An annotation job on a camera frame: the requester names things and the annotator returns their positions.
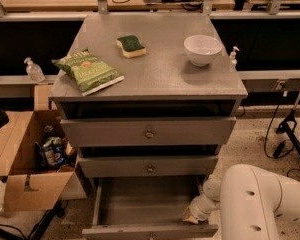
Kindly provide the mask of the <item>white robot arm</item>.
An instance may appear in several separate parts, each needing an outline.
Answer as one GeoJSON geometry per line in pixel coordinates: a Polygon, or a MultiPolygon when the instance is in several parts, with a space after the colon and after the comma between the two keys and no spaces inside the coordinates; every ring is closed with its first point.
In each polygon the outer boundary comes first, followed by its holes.
{"type": "Polygon", "coordinates": [[[300,223],[300,182],[237,164],[221,179],[208,177],[183,220],[198,224],[215,210],[221,214],[222,240],[279,240],[278,218],[300,223]]]}

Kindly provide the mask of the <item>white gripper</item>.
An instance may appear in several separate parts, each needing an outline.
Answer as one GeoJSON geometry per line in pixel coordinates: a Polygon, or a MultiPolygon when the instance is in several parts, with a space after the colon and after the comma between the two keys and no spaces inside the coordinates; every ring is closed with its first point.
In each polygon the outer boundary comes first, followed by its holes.
{"type": "Polygon", "coordinates": [[[207,220],[210,214],[219,208],[219,203],[210,199],[205,194],[196,196],[189,207],[183,212],[183,221],[198,224],[207,220]]]}

